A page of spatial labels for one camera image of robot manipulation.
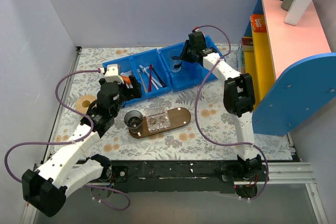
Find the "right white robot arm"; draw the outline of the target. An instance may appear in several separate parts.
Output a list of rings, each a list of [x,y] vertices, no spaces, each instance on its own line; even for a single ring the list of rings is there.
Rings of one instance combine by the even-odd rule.
[[[196,27],[185,41],[181,59],[198,63],[224,84],[223,103],[230,114],[236,131],[238,176],[248,181],[262,168],[259,151],[255,145],[253,109],[256,102],[253,79],[232,68],[213,47],[208,47],[204,34]]]

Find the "clear plastic cup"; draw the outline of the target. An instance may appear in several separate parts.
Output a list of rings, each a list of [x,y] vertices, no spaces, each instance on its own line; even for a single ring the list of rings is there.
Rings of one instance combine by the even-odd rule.
[[[182,68],[182,58],[181,51],[178,49],[173,49],[169,52],[169,60],[170,60],[170,70],[173,73],[177,73],[181,71]]]

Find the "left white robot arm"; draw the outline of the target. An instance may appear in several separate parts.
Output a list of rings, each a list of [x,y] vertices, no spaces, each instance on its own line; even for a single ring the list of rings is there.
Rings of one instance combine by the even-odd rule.
[[[108,77],[100,79],[97,98],[87,107],[85,117],[69,138],[70,144],[60,148],[36,170],[23,173],[23,198],[47,217],[59,212],[67,197],[86,183],[95,179],[106,182],[111,178],[110,161],[100,154],[80,167],[74,165],[113,126],[123,104],[142,96],[135,76],[130,75],[129,80],[130,85]]]

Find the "dark smoked plastic cup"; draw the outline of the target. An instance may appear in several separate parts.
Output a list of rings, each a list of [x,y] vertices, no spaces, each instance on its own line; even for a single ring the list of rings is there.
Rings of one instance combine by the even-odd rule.
[[[124,116],[124,123],[129,131],[134,134],[141,133],[143,130],[143,115],[140,111],[132,110]]]

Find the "clear textured acrylic holder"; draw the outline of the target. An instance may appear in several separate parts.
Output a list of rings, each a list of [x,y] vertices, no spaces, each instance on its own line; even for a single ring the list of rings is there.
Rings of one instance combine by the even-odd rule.
[[[164,130],[171,126],[170,118],[165,105],[148,108],[145,117],[150,133]]]

